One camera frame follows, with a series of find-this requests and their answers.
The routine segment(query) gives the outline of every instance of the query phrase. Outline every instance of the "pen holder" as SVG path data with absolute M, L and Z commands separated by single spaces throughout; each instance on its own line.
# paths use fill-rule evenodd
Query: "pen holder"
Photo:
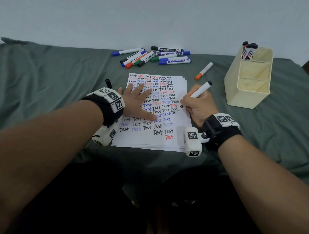
M 224 78 L 226 102 L 253 109 L 270 94 L 273 51 L 259 47 L 252 60 L 241 59 L 242 52 L 241 47 Z

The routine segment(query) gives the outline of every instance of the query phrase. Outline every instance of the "forearm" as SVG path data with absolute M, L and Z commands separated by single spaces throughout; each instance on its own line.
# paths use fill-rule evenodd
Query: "forearm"
M 236 135 L 219 156 L 248 213 L 263 233 L 309 232 L 309 187 Z
M 0 219 L 28 204 L 102 124 L 99 107 L 82 100 L 0 131 Z

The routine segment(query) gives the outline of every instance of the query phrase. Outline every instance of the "qr code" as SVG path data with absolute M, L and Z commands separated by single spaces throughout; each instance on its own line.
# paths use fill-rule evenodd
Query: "qr code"
M 190 151 L 189 156 L 197 156 L 199 153 L 199 151 Z
M 227 120 L 230 121 L 230 122 L 236 122 L 232 117 L 230 116 L 226 116 Z
M 228 120 L 223 115 L 216 116 L 216 118 L 220 121 L 220 123 L 228 122 Z
M 97 141 L 97 140 L 93 140 L 93 141 L 94 141 L 95 143 L 97 143 L 97 144 L 103 146 L 103 145 L 101 144 L 101 142 L 99 142 L 99 141 Z
M 117 98 L 119 98 L 116 94 L 114 94 L 114 92 L 110 92 L 109 94 L 107 94 L 111 99 L 115 100 Z
M 115 129 L 113 129 L 113 131 L 109 134 L 109 136 L 113 139 L 113 137 L 115 136 L 116 134 L 116 131 Z
M 188 132 L 188 137 L 190 140 L 197 139 L 196 132 Z
M 98 90 L 99 92 L 101 92 L 101 93 L 108 93 L 108 92 L 110 92 L 109 90 L 107 90 L 107 89 L 100 89 L 100 90 Z
M 119 111 L 120 109 L 123 108 L 122 103 L 121 103 L 121 99 L 115 102 L 117 111 Z

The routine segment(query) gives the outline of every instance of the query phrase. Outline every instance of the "wristband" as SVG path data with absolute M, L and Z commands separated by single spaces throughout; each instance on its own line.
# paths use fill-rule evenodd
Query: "wristband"
M 202 130 L 209 136 L 209 142 L 204 143 L 209 150 L 218 150 L 227 139 L 242 135 L 239 124 L 230 115 L 223 113 L 207 118 Z
M 109 127 L 123 114 L 125 102 L 122 96 L 113 89 L 102 88 L 87 94 L 82 100 L 94 102 L 102 111 L 103 125 Z

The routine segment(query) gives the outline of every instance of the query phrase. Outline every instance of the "person's left hand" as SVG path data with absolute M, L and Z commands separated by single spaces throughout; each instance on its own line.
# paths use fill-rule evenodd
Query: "person's left hand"
M 125 102 L 123 114 L 133 117 L 142 117 L 144 119 L 154 121 L 157 119 L 157 116 L 141 108 L 141 105 L 145 101 L 146 97 L 152 92 L 152 89 L 148 89 L 140 94 L 144 85 L 144 83 L 141 83 L 133 90 L 133 92 L 131 92 L 133 84 L 129 83 L 123 94 L 122 88 L 118 89 L 118 93 L 122 96 Z

